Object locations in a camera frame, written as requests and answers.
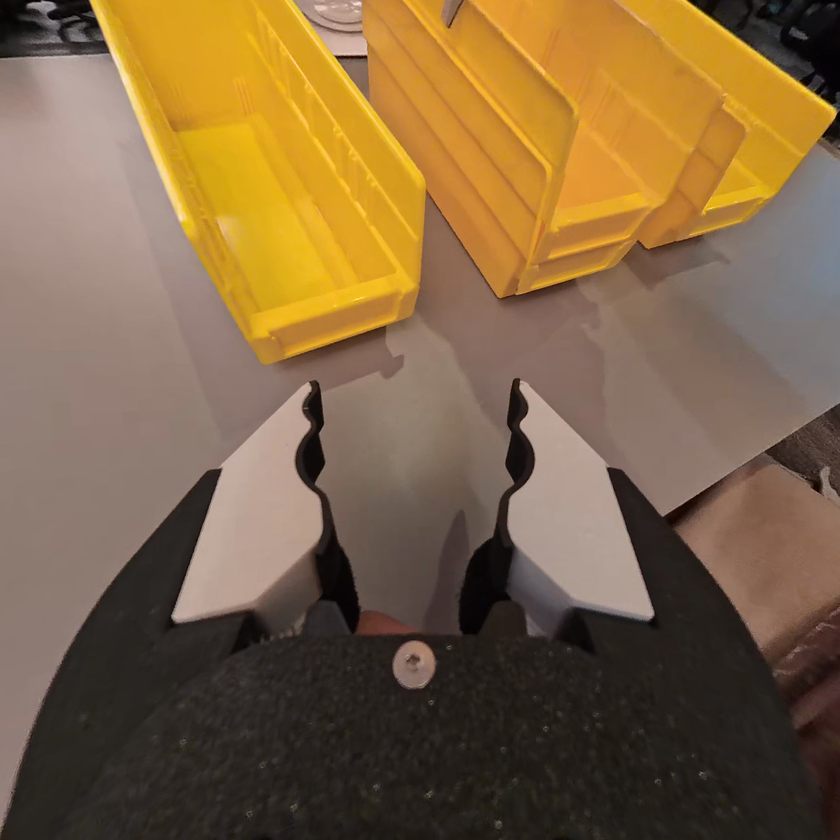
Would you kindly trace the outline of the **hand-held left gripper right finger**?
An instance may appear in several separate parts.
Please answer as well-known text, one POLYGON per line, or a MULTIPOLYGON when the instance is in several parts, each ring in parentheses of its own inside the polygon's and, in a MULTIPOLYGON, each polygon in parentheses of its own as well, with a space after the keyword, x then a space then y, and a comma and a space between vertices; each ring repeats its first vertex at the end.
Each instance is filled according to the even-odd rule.
POLYGON ((503 491, 473 553, 459 630, 573 638, 582 613, 648 624, 655 609, 604 459, 522 379, 511 384, 503 491))

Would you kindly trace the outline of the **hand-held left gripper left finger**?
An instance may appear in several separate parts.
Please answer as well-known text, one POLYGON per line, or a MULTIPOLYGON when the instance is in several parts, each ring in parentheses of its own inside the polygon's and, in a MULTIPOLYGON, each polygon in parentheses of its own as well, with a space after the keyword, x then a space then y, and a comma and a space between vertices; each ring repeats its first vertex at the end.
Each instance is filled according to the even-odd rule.
POLYGON ((277 635, 316 602, 349 632, 361 607, 326 493, 317 381, 301 386, 221 465, 181 591, 176 624, 253 614, 277 635))

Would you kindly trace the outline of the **yellow plastic storage bin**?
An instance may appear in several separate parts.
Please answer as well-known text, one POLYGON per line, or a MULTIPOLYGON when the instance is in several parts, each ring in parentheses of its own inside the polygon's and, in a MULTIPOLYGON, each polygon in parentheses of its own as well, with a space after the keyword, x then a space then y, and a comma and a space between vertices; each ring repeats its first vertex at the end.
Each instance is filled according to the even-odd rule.
POLYGON ((537 130, 524 129, 509 106, 426 30, 400 30, 382 19, 365 32, 371 102, 416 164, 427 192, 498 298, 521 295, 613 267, 631 238, 586 244, 581 231, 606 211, 614 221, 642 209, 631 189, 606 202, 572 195, 568 151, 551 164, 537 130))
POLYGON ((723 106, 718 84, 683 60, 624 2, 465 2, 451 28, 443 2, 364 2, 363 31, 380 18, 400 30, 424 29, 509 106, 549 162, 568 151, 571 197, 606 202, 640 195, 636 215, 613 220, 595 211, 586 244, 638 233, 671 196, 723 106))
POLYGON ((837 112, 689 2, 625 2, 724 94, 675 190, 639 229, 647 249, 740 224, 778 195, 837 112))
POLYGON ((425 180, 295 2, 91 2, 185 235, 273 364, 410 317, 425 180))

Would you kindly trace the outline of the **grey desk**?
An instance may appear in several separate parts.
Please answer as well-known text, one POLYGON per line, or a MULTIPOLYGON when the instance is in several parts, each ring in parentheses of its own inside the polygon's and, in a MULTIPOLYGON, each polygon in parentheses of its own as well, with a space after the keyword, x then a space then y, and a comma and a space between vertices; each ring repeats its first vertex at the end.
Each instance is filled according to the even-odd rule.
POLYGON ((2 60, 2 816, 112 579, 304 382, 363 608, 457 627, 520 377, 661 513, 838 404, 838 155, 748 222, 498 299, 427 199, 414 314, 263 365, 109 56, 2 60))

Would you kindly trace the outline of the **person's beige trousers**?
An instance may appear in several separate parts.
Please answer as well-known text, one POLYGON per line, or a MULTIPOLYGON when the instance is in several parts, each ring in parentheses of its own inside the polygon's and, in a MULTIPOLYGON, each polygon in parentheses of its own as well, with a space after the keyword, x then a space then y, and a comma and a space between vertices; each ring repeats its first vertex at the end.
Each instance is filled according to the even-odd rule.
POLYGON ((759 456, 701 494, 674 526, 770 662, 838 607, 838 476, 827 466, 811 483, 759 456))

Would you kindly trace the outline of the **person's brown top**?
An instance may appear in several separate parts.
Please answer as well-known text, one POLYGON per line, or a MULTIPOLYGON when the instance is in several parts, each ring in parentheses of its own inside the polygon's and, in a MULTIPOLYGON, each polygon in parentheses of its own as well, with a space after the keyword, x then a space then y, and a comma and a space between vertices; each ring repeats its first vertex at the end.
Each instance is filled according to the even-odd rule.
POLYGON ((805 762, 822 797, 828 836, 839 838, 839 606, 773 665, 805 762))

